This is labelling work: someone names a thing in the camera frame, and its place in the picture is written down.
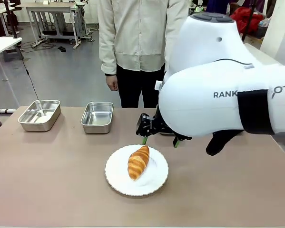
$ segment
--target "person's hand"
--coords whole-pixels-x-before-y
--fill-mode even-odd
[[[118,80],[116,75],[106,76],[106,84],[111,91],[118,91]]]

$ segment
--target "button-up shirt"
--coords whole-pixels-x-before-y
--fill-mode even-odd
[[[168,68],[173,42],[188,14],[188,0],[98,0],[101,69]]]

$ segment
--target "green object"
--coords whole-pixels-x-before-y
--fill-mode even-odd
[[[147,144],[147,137],[143,137],[142,145]]]
[[[177,143],[175,144],[174,148],[177,148],[179,143],[180,143],[180,141],[177,141]]]

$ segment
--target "black pole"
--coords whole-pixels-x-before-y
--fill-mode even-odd
[[[242,41],[244,42],[245,38],[246,38],[246,35],[248,33],[248,30],[249,30],[249,26],[250,26],[250,23],[251,23],[251,20],[252,20],[252,16],[253,16],[253,13],[255,11],[255,8],[256,8],[256,0],[253,0],[252,1],[252,4],[251,4],[251,12],[250,12],[250,15],[249,15],[249,19],[248,19],[248,22],[247,22],[247,26],[246,26],[246,29],[245,29],[245,32],[243,33],[243,36],[242,36]]]
[[[7,17],[9,18],[9,22],[10,22],[10,25],[11,25],[11,30],[12,30],[12,33],[13,33],[13,37],[16,39],[18,38],[17,36],[17,33],[15,32],[15,28],[13,26],[13,18],[12,18],[12,14],[9,10],[9,7],[8,7],[8,1],[7,0],[4,0],[4,4],[5,4],[5,7],[6,7],[6,11],[7,11]]]

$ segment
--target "black velcro band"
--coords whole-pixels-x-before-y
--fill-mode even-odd
[[[275,134],[272,130],[267,89],[238,92],[238,110],[245,131],[251,134]]]

